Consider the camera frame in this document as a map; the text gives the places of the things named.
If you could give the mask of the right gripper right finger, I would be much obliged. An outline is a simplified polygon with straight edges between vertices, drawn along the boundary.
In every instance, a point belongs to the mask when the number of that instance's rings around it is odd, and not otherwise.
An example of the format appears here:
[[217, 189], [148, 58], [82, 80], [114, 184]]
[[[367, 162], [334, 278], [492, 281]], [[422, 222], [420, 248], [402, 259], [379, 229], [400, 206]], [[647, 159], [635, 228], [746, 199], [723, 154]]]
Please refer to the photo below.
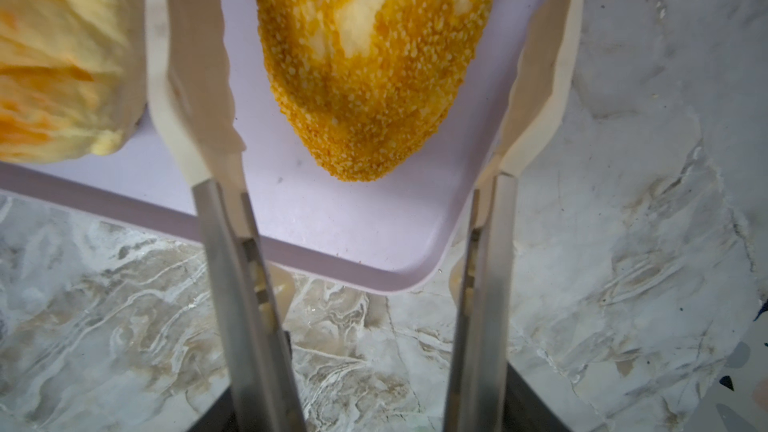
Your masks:
[[507, 363], [503, 403], [504, 432], [570, 432], [523, 377]]

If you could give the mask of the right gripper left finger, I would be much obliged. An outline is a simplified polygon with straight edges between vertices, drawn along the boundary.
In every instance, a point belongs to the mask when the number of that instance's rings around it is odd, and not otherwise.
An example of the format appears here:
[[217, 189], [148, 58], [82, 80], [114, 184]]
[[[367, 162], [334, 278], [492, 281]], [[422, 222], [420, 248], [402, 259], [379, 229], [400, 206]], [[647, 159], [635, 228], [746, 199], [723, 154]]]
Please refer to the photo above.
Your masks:
[[230, 388], [224, 390], [188, 432], [239, 432]]

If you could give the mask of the large sesame oval bread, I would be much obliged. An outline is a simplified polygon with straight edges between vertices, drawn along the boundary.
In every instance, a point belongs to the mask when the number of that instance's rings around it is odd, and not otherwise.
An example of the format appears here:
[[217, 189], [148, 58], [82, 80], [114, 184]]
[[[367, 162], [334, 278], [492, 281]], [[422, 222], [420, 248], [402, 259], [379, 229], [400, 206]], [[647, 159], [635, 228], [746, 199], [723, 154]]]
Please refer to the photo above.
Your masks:
[[447, 116], [494, 0], [256, 0], [280, 111], [316, 163], [375, 181]]

